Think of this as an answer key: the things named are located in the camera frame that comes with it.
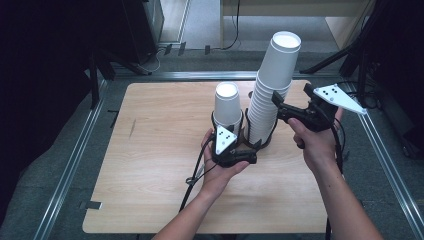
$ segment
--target wooden tabletop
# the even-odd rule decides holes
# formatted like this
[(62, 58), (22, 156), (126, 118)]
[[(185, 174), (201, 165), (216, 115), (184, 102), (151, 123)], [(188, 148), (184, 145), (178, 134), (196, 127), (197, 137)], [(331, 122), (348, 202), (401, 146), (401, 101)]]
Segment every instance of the wooden tabletop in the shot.
[[(286, 103), (305, 108), (307, 81), (295, 80)], [(243, 110), (254, 82), (236, 82)], [(218, 82), (135, 83), (121, 110), (91, 198), (87, 233), (156, 233), (177, 213), (214, 109)], [(268, 147), (228, 184), (199, 233), (324, 232), (326, 212), (293, 131), (279, 121)], [(194, 187), (189, 201), (197, 194)]]

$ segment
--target forearm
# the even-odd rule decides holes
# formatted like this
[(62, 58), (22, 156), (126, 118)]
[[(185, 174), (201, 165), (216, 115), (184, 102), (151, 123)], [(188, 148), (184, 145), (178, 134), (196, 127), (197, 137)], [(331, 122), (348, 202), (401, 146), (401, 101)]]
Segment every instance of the forearm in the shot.
[(314, 175), (335, 239), (382, 239), (335, 163)]
[(193, 239), (215, 200), (215, 197), (199, 193), (153, 239)]

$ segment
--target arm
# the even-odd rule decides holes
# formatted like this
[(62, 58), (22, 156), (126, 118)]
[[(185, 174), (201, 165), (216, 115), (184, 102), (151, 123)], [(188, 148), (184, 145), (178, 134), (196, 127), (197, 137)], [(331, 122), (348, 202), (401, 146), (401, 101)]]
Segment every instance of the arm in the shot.
[[(202, 146), (211, 134), (212, 129), (209, 129)], [(193, 239), (209, 208), (221, 196), (230, 179), (249, 165), (248, 162), (239, 162), (231, 168), (214, 167), (215, 163), (209, 161), (211, 158), (211, 148), (207, 146), (203, 157), (205, 171), (213, 169), (204, 175), (199, 194), (154, 239)]]
[(337, 167), (332, 132), (311, 132), (294, 118), (288, 123), (294, 141), (305, 143), (305, 162), (317, 180), (335, 239), (382, 239)]

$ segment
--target short stack of cups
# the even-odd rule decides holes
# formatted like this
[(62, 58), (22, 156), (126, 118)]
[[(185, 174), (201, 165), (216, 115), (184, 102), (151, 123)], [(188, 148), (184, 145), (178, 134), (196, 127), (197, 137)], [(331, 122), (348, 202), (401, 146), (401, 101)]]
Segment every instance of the short stack of cups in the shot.
[(215, 91), (214, 124), (227, 129), (234, 125), (233, 133), (238, 135), (242, 116), (237, 85), (234, 82), (219, 83)]
[(255, 87), (250, 99), (244, 137), (250, 144), (268, 141), (276, 124), (278, 109), (272, 102), (277, 91), (283, 98), (290, 89), (293, 71), (300, 49), (300, 38), (291, 32), (277, 32), (272, 37), (261, 68), (256, 75)]

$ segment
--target desk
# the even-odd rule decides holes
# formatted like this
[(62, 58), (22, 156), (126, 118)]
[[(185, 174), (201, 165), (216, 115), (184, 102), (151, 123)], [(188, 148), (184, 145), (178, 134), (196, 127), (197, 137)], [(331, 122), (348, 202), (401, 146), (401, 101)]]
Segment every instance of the desk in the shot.
[[(374, 7), (375, 0), (243, 0), (240, 16), (323, 16), (340, 49), (355, 37), (355, 29)], [(237, 1), (221, 0), (221, 47), (224, 16), (237, 15)]]
[[(286, 102), (307, 106), (307, 81), (293, 81)], [(243, 109), (254, 82), (236, 82)], [(136, 83), (128, 87), (83, 229), (87, 233), (156, 233), (177, 213), (200, 143), (212, 127), (218, 82)], [(312, 173), (280, 121), (258, 163), (235, 176), (198, 233), (324, 232), (326, 212)], [(189, 201), (197, 194), (196, 184)]]

